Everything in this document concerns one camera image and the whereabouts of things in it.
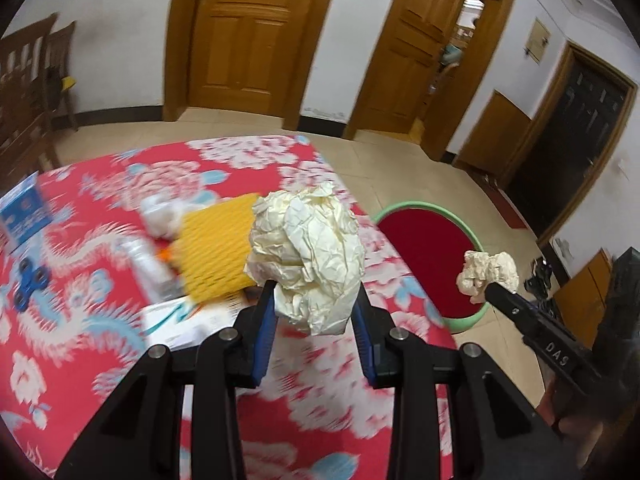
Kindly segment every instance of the plastic bag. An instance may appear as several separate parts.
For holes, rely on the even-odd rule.
[[[484,290],[489,283],[500,283],[510,292],[516,292],[520,277],[516,263],[509,253],[467,251],[465,265],[456,279],[458,290],[471,296],[471,303],[484,303]]]
[[[269,193],[254,214],[244,272],[259,285],[278,282],[276,314],[300,331],[343,333],[364,275],[364,248],[333,184]]]
[[[169,199],[166,193],[147,196],[140,201],[140,217],[146,232],[153,238],[174,240],[180,231],[182,216],[205,206],[185,202],[179,198]]]
[[[144,238],[127,237],[122,248],[131,260],[136,281],[149,304],[184,296],[177,278],[156,258],[155,247]]]

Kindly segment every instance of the yellow foam mesh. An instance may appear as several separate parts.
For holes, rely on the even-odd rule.
[[[255,285],[244,272],[256,193],[182,217],[177,259],[184,288],[201,303]]]

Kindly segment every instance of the crumpled paper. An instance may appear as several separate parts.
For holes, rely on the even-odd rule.
[[[467,251],[465,265],[456,278],[456,285],[462,294],[471,296],[471,303],[484,303],[484,290],[489,283],[500,283],[510,292],[516,292],[520,277],[516,263],[509,253],[489,253]]]
[[[244,272],[259,285],[278,282],[276,314],[300,331],[344,333],[364,275],[364,247],[334,185],[272,192],[253,210]]]

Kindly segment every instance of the baseboard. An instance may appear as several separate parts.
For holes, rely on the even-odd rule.
[[[76,114],[78,126],[109,123],[141,123],[145,121],[162,121],[162,106],[131,106],[125,108],[107,108],[91,110]],[[68,116],[54,117],[54,130],[66,130],[71,127]]]
[[[569,273],[564,268],[560,257],[554,251],[554,248],[551,246],[549,242],[542,245],[540,247],[540,251],[542,252],[545,259],[551,264],[551,268],[553,269],[554,275],[556,276],[556,280],[558,280],[558,284],[563,286],[570,279]]]
[[[308,134],[326,135],[329,137],[341,137],[347,125],[338,121],[328,119],[318,119],[317,117],[307,117],[300,115],[298,120],[298,131]]]
[[[444,162],[445,164],[452,164],[454,158],[456,158],[456,154],[455,153],[444,152],[444,154],[440,158],[440,161]]]

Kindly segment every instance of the red doormat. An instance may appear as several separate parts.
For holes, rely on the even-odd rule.
[[[476,250],[460,227],[437,212],[419,208],[393,211],[378,227],[444,317],[469,317],[479,311],[482,305],[472,304],[456,286],[465,251]]]
[[[502,196],[502,193],[491,186],[485,179],[484,175],[475,173],[473,171],[467,171],[468,175],[474,180],[476,184],[484,191],[484,194],[489,197],[489,200],[494,204],[495,208],[500,213],[500,216],[507,222],[507,225],[511,229],[527,229],[527,225],[522,221],[522,218],[518,215],[516,210],[511,206],[509,201]]]

